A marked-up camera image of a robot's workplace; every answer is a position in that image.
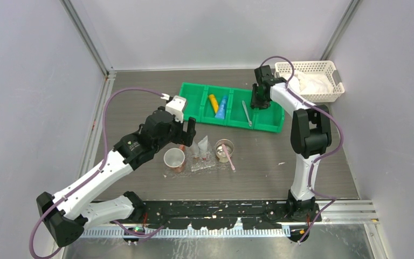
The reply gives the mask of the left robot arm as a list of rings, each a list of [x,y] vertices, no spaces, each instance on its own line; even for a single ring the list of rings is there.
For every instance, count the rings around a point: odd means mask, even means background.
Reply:
[[[93,200],[117,180],[152,160],[169,143],[192,145],[196,135],[196,119],[188,119],[188,127],[165,110],[156,110],[145,123],[122,137],[105,159],[76,182],[54,195],[43,192],[36,203],[43,223],[59,247],[76,241],[85,230],[113,220],[138,223],[146,213],[143,201],[127,191],[114,200]]]

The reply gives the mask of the brown steel cup with handle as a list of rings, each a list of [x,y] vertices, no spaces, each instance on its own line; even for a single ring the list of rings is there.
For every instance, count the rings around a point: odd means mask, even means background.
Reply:
[[[181,173],[185,168],[185,146],[170,148],[164,154],[165,165],[174,173]]]

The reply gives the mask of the white toothpaste tube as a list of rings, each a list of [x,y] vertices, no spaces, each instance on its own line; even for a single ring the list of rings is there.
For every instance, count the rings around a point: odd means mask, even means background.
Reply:
[[[201,156],[200,148],[195,141],[193,141],[192,145],[190,146],[190,152],[191,152],[191,156],[194,159],[199,159]]]
[[[208,156],[208,136],[206,135],[201,141],[198,142],[199,157],[206,159]]]

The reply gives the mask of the clear oval acrylic tray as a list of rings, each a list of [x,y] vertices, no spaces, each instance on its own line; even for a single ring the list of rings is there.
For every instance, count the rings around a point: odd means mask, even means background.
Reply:
[[[184,178],[194,175],[207,175],[212,173],[233,173],[230,164],[221,163],[216,156],[215,149],[208,144],[207,157],[205,160],[195,158],[190,148],[178,145],[176,148],[183,151],[185,155],[184,163],[178,169],[164,166],[163,176],[165,178]]]

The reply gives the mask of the pink toothbrush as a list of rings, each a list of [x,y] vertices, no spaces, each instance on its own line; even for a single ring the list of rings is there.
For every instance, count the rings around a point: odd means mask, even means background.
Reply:
[[[231,160],[230,153],[229,153],[229,151],[227,149],[227,146],[225,144],[222,144],[222,150],[223,150],[223,152],[224,152],[224,154],[225,154],[225,156],[226,156],[226,158],[227,158],[227,160],[228,160],[228,162],[230,164],[230,167],[231,167],[232,171],[235,172],[236,171],[236,168],[235,168],[235,166],[234,166],[234,164],[233,164],[233,162]]]

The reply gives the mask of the yellow toothpaste tube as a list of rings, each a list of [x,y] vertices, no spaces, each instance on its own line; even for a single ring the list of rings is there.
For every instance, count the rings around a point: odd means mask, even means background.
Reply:
[[[219,104],[216,96],[214,94],[210,94],[208,96],[208,98],[209,98],[210,104],[211,104],[211,106],[212,106],[212,108],[215,112],[215,115],[217,115],[218,111],[219,111],[219,108],[220,108],[220,104]]]

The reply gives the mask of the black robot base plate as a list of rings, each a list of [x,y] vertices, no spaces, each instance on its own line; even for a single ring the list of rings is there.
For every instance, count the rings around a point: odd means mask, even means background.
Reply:
[[[291,200],[214,200],[145,201],[121,223],[143,224],[148,228],[231,230],[240,225],[244,231],[284,230],[283,223],[296,223],[286,233],[291,241],[305,241],[311,223],[319,222],[315,199]]]

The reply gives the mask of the clear acrylic toothbrush holder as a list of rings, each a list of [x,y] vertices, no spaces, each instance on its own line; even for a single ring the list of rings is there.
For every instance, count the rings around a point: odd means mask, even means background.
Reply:
[[[191,156],[190,147],[185,150],[185,161],[188,166],[188,170],[193,173],[200,173],[201,171],[209,170],[213,168],[217,163],[217,158],[214,153],[214,149],[208,142],[208,156],[206,159],[194,159]]]

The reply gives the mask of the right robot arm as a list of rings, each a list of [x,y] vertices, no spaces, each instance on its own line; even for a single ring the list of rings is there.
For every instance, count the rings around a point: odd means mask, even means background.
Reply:
[[[316,174],[321,156],[332,144],[329,109],[295,93],[285,78],[273,75],[268,65],[256,68],[254,75],[251,107],[262,110],[275,102],[292,118],[290,141],[296,154],[296,168],[283,212],[292,221],[301,221],[317,211]]]

